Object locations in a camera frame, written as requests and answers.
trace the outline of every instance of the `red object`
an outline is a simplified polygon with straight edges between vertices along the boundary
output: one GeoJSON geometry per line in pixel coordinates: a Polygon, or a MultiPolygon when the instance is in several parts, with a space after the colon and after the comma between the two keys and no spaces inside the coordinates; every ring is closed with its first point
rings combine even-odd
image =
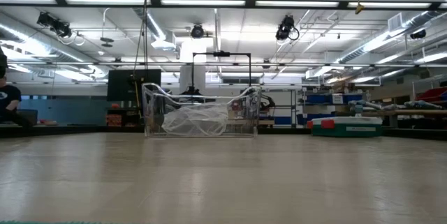
{"type": "Polygon", "coordinates": [[[416,100],[423,100],[425,102],[438,102],[441,101],[442,94],[447,92],[447,87],[429,89],[424,92],[422,95],[416,97],[416,100]]]}
{"type": "Polygon", "coordinates": [[[321,128],[323,129],[333,129],[335,128],[335,122],[333,119],[321,120],[321,128]]]}

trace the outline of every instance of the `ceiling beam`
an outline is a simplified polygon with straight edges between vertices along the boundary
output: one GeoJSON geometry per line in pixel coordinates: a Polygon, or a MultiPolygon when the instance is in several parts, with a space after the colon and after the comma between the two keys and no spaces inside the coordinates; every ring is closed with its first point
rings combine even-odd
{"type": "MultiPolygon", "coordinates": [[[[26,65],[100,65],[100,66],[134,66],[135,62],[34,62],[9,61],[8,64],[26,65]]],[[[137,62],[139,66],[191,66],[192,63],[181,62],[137,62]]],[[[249,63],[207,62],[194,63],[195,66],[249,66],[249,63]]],[[[251,66],[288,66],[288,67],[377,67],[377,68],[447,68],[447,64],[334,64],[334,63],[251,63],[251,66]]]]}
{"type": "MultiPolygon", "coordinates": [[[[0,6],[142,8],[145,0],[0,0],[0,6]]],[[[147,0],[150,8],[355,10],[357,1],[331,0],[147,0]]],[[[447,2],[362,1],[365,10],[447,10],[447,2]]]]}

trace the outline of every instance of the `floor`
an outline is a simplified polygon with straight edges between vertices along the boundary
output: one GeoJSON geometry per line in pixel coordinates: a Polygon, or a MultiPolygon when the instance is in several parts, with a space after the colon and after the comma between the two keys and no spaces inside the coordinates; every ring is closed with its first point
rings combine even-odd
{"type": "Polygon", "coordinates": [[[447,142],[260,135],[0,140],[0,219],[447,223],[447,142]]]}

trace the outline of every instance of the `ceiling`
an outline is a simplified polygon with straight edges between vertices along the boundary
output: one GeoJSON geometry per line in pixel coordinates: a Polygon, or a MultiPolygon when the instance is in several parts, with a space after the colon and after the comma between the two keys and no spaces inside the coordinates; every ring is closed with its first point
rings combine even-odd
{"type": "MultiPolygon", "coordinates": [[[[368,0],[368,1],[445,1],[445,0],[368,0]]],[[[111,8],[105,16],[103,27],[104,8],[46,8],[25,6],[0,6],[0,12],[40,32],[57,38],[48,29],[42,29],[36,24],[40,12],[49,12],[59,19],[70,22],[71,28],[78,31],[85,39],[81,46],[76,45],[83,41],[77,38],[69,47],[86,54],[95,61],[114,61],[121,57],[122,61],[144,61],[142,46],[138,50],[141,19],[130,8],[111,8]],[[113,38],[113,47],[104,48],[99,38],[101,36],[113,38]]],[[[173,31],[177,41],[188,39],[185,28],[196,23],[203,25],[204,29],[214,36],[215,16],[214,9],[209,8],[155,8],[151,10],[156,23],[163,29],[173,31]]],[[[388,19],[399,11],[370,11],[364,10],[355,15],[351,10],[275,10],[275,9],[221,9],[221,50],[228,52],[250,52],[253,62],[262,62],[270,59],[273,62],[327,62],[326,52],[343,52],[359,44],[363,39],[388,26],[388,19]],[[292,15],[295,22],[300,18],[300,38],[296,41],[280,45],[274,35],[278,24],[285,15],[292,15]]],[[[418,12],[402,12],[402,16],[412,17],[418,12]]],[[[445,33],[447,20],[438,19],[427,30],[427,38],[434,38],[445,33]]],[[[213,38],[207,38],[207,50],[214,50],[213,38]]],[[[410,41],[408,45],[417,45],[420,41],[410,41]]],[[[374,53],[385,57],[405,49],[404,37],[374,50],[374,53]]],[[[148,61],[178,61],[174,52],[155,50],[149,46],[148,61]]],[[[245,62],[244,57],[222,58],[221,61],[245,62]]],[[[307,67],[294,67],[284,70],[285,73],[303,73],[307,67]]],[[[165,71],[178,71],[177,66],[166,66],[165,71]]],[[[243,72],[246,68],[222,68],[223,72],[243,72]]]]}

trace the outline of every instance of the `blue bin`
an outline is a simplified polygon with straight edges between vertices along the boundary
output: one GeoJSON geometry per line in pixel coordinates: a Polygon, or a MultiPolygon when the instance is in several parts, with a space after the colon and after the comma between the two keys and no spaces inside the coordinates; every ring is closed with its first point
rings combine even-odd
{"type": "Polygon", "coordinates": [[[328,95],[308,95],[306,103],[311,104],[320,104],[320,103],[330,103],[330,100],[332,100],[332,96],[328,95]]]}
{"type": "Polygon", "coordinates": [[[447,91],[444,92],[444,93],[442,93],[442,95],[441,95],[441,101],[445,101],[445,102],[447,102],[447,91]]]}
{"type": "Polygon", "coordinates": [[[291,124],[291,118],[290,117],[275,117],[274,118],[274,124],[291,124]]]}
{"type": "Polygon", "coordinates": [[[343,103],[348,103],[349,101],[358,101],[362,100],[362,94],[353,94],[353,95],[343,95],[343,103]]]}

